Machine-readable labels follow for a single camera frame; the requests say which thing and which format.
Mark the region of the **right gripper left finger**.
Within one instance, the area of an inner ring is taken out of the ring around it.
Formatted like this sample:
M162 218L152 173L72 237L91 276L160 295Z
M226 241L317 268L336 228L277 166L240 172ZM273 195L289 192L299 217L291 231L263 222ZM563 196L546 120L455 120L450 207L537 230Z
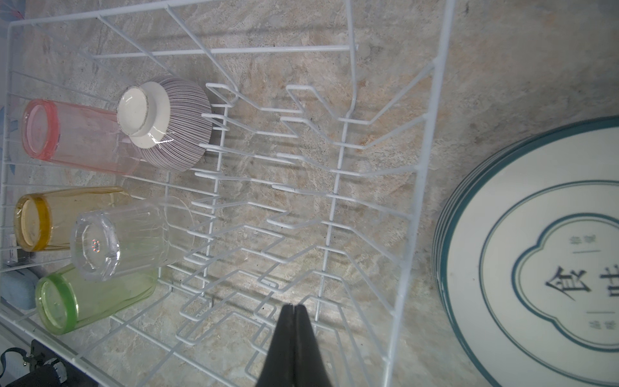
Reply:
M282 307L264 367L256 382L261 386L292 386L294 382L294 306Z

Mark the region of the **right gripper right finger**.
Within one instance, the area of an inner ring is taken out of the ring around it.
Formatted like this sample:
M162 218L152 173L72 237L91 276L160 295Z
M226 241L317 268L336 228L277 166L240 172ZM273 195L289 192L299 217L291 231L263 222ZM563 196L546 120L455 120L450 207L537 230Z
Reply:
M302 304L294 308L294 327L294 386L332 386L308 311Z

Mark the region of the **clear glass cup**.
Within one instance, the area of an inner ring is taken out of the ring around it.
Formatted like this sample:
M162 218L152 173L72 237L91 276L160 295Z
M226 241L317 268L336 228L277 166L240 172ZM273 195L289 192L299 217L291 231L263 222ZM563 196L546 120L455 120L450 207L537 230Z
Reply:
M73 266L105 282L181 261L196 246L186 201L167 196L79 214L70 234Z

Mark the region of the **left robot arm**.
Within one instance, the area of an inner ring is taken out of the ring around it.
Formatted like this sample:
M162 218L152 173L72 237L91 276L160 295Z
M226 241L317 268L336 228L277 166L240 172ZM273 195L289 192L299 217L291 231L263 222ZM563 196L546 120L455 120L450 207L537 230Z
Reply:
M32 340L29 349L2 349L1 386L100 386L37 340Z

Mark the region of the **green plastic cup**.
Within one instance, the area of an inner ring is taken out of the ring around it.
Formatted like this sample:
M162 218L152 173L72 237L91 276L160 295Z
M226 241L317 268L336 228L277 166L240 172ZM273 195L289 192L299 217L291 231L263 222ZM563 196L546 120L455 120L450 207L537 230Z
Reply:
M90 281L69 264L38 281L36 310L49 332L64 335L149 298L157 279L158 270L147 269L105 282Z

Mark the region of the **striped ceramic bowl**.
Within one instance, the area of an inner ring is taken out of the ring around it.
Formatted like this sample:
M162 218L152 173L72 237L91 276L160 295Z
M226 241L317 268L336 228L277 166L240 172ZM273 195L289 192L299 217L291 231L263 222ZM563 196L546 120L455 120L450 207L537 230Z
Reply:
M213 124L204 118L211 103L198 84L158 76L126 89L116 117L120 129L149 164L185 172L204 156Z

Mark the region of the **yellow plastic cup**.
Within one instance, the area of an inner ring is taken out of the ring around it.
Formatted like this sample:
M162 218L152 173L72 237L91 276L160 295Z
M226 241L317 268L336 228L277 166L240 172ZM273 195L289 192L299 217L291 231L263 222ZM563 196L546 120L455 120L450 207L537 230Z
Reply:
M123 206L132 201L131 195L118 186L26 194L15 205L16 240L27 252L67 250L79 214Z

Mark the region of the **pink plastic cup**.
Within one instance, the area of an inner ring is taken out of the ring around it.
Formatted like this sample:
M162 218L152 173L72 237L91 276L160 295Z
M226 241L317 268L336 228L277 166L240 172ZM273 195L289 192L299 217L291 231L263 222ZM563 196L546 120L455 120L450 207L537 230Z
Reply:
M21 133L27 155L40 161L130 175L141 160L116 114L92 106L33 99L24 110Z

